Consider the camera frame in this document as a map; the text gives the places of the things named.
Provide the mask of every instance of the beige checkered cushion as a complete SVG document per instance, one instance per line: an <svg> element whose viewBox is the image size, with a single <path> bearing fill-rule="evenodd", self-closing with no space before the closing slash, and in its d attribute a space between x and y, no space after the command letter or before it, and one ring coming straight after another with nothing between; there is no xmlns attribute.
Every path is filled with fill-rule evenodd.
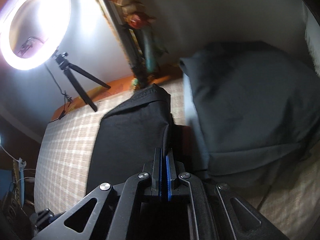
<svg viewBox="0 0 320 240"><path fill-rule="evenodd" d="M311 152L278 178L260 210L291 240L305 239L320 215L320 142ZM261 198L247 200L257 206Z"/></svg>
<svg viewBox="0 0 320 240"><path fill-rule="evenodd" d="M184 124L182 79L160 85L171 94L171 112L176 124ZM55 214L66 211L85 195L91 154L101 118L130 98L132 91L117 94L72 111L45 131L35 179L35 209L49 208Z"/></svg>

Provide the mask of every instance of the black bracket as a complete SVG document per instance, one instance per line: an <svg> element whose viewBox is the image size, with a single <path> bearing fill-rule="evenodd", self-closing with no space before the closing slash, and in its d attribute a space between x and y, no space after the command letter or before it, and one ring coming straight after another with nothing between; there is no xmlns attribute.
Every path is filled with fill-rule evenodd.
<svg viewBox="0 0 320 240"><path fill-rule="evenodd" d="M34 230L41 231L50 224L50 219L53 217L54 213L49 208L46 208L40 212L33 213L30 216L30 221Z"/></svg>
<svg viewBox="0 0 320 240"><path fill-rule="evenodd" d="M226 183L203 183L161 148L142 172L122 184L101 184L33 240L136 239L141 204L168 202L186 205L192 240L288 240Z"/></svg>

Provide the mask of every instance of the white wall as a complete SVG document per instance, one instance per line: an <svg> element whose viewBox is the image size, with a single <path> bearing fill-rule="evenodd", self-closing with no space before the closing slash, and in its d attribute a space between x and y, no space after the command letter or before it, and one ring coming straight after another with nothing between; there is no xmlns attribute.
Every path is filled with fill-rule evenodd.
<svg viewBox="0 0 320 240"><path fill-rule="evenodd" d="M309 9L306 11L306 41L309 52L313 58L313 64L317 74L320 76L320 26Z"/></svg>
<svg viewBox="0 0 320 240"><path fill-rule="evenodd" d="M169 55L162 62L188 56L210 41L263 40L306 62L310 60L304 41L305 23L301 0L141 0L163 39ZM72 0L72 16L61 43L68 59L104 81L131 72L113 34L93 0ZM55 65L49 67L63 90L75 96L68 80ZM5 68L0 83L0 103L20 122L43 135L47 122L63 97L45 68L18 71ZM96 86L78 77L85 89Z"/></svg>

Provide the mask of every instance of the cable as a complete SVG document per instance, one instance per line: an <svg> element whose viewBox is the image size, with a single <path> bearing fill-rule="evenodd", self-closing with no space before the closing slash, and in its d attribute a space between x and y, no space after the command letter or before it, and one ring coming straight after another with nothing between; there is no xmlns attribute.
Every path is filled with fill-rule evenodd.
<svg viewBox="0 0 320 240"><path fill-rule="evenodd" d="M257 211L260 212L260 209L262 207L262 205L265 203L267 197L269 196L270 192L271 192L271 188L272 185L269 186L267 192L265 193L265 195L263 196L262 200L260 201L259 205L257 206Z"/></svg>
<svg viewBox="0 0 320 240"><path fill-rule="evenodd" d="M33 170L33 171L35 171L36 169L23 169L23 171L28 171L28 170Z"/></svg>
<svg viewBox="0 0 320 240"><path fill-rule="evenodd" d="M16 183L18 183L18 182L19 182L20 180L22 180L22 179L31 179L31 178L32 178L32 179L35 179L35 177L24 177L24 178L18 179Z"/></svg>
<svg viewBox="0 0 320 240"><path fill-rule="evenodd" d="M0 147L4 150L4 152L9 155L12 159L14 159L15 161L19 162L17 159L13 158L3 147L2 145L0 145Z"/></svg>
<svg viewBox="0 0 320 240"><path fill-rule="evenodd" d="M10 191L11 184L13 184L13 182L10 183L9 188L8 188L8 191Z"/></svg>
<svg viewBox="0 0 320 240"><path fill-rule="evenodd" d="M51 123L51 122L55 122L55 121L57 121L57 120L61 120L61 118L66 115L66 114L65 114L65 113L66 113L66 103L67 103L66 100L69 102L69 105L72 103L73 100L72 100L72 97L69 96L66 91L64 91L64 93L62 92L61 87L59 86L58 82L57 82L56 79L54 78L52 72L50 71L50 69L49 69L49 67L47 66L46 63L44 63L44 66L45 66L45 68L47 69L47 71L49 72L50 76L52 77L54 83L55 83L55 84L57 85L57 87L59 88L60 93L64 96L63 111L61 112L59 118L57 118L57 119L49 122L49 123Z"/></svg>
<svg viewBox="0 0 320 240"><path fill-rule="evenodd" d="M36 36L31 36L31 37L29 37L29 38L27 39L27 41L32 40L32 39L36 39L36 40L40 41L42 44L45 43L45 41L44 41L43 39L41 39L41 38L39 38L39 37L36 37Z"/></svg>
<svg viewBox="0 0 320 240"><path fill-rule="evenodd" d="M47 66L47 64L46 64L46 63L44 63L44 65L45 65L45 68L47 69L47 71L49 72L50 76L52 77L53 81L55 82L55 84L56 84L56 85L57 85L57 87L59 88L60 93L61 93L62 95L64 95L64 96L65 96L65 94L64 94L64 93L62 93L62 89L61 89L61 87L59 86L58 82L57 82L57 81L56 81L56 79L54 78L54 76L53 76L52 72L50 71L49 67Z"/></svg>
<svg viewBox="0 0 320 240"><path fill-rule="evenodd" d="M33 42L32 40L38 40L40 41L42 44L45 43L44 40L42 40L41 38L39 37L36 37L36 36L31 36L29 37L25 43L23 43L20 47L20 50L16 53L16 55L18 55L19 53L21 53L21 55L19 57L22 57L30 48L33 47Z"/></svg>

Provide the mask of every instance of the metal screw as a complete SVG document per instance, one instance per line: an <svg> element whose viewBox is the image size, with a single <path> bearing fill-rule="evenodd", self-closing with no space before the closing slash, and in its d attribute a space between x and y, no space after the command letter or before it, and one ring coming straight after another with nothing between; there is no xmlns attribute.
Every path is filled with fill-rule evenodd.
<svg viewBox="0 0 320 240"><path fill-rule="evenodd" d="M102 183L101 185L100 185L100 189L101 190L109 190L111 188L111 185L109 184L109 183Z"/></svg>
<svg viewBox="0 0 320 240"><path fill-rule="evenodd" d="M141 172L141 173L139 173L138 177L139 177L140 179L146 179L146 178L149 177L149 173L147 173L147 172Z"/></svg>
<svg viewBox="0 0 320 240"><path fill-rule="evenodd" d="M229 185L227 183L225 183L225 182L220 182L218 184L218 188L222 189L222 190L227 190L229 188Z"/></svg>
<svg viewBox="0 0 320 240"><path fill-rule="evenodd" d="M179 176L182 179L189 179L191 177L191 174L189 172L182 172L182 173L180 173Z"/></svg>

